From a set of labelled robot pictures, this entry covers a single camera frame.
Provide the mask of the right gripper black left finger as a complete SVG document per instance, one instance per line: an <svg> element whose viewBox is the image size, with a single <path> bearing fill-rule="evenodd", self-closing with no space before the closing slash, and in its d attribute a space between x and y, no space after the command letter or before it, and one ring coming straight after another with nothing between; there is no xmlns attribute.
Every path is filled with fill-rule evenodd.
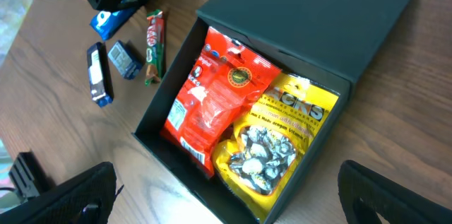
<svg viewBox="0 0 452 224"><path fill-rule="evenodd" d="M111 162L100 163L1 214L1 224L107 223L117 197Z"/></svg>

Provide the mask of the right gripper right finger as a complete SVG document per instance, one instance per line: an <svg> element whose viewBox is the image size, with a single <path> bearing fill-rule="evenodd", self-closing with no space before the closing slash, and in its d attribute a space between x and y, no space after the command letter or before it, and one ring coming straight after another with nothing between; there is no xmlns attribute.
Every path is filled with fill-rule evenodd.
<svg viewBox="0 0 452 224"><path fill-rule="evenodd" d="M353 160L338 173L338 194L348 223L450 223L451 210Z"/></svg>

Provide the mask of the yellow Hacks candy bag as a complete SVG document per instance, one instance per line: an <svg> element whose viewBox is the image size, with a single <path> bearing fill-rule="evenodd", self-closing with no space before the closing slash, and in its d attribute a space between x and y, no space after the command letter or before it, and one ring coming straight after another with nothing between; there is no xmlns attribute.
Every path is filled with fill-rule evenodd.
<svg viewBox="0 0 452 224"><path fill-rule="evenodd" d="M234 121L232 138L216 146L215 169L258 222L268 217L339 96L308 78L281 73Z"/></svg>

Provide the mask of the red Hacks candy bag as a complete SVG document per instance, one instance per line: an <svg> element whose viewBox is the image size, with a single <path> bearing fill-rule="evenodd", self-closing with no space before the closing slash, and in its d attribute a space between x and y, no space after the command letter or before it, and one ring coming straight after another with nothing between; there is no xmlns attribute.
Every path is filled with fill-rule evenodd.
<svg viewBox="0 0 452 224"><path fill-rule="evenodd" d="M212 154L222 133L251 109L280 72L260 54L209 27L161 134L186 151L211 178Z"/></svg>

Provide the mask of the dark green box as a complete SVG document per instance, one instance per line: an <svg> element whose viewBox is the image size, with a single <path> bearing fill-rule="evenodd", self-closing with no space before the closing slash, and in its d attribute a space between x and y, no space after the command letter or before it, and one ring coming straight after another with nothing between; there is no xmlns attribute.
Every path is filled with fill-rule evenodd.
<svg viewBox="0 0 452 224"><path fill-rule="evenodd" d="M224 223L255 223L218 178L208 179L186 151L160 135L209 27L238 40L280 68L338 94L338 102L304 159L263 219L273 223L301 187L345 109L356 83L410 0L208 0L166 71L135 137Z"/></svg>

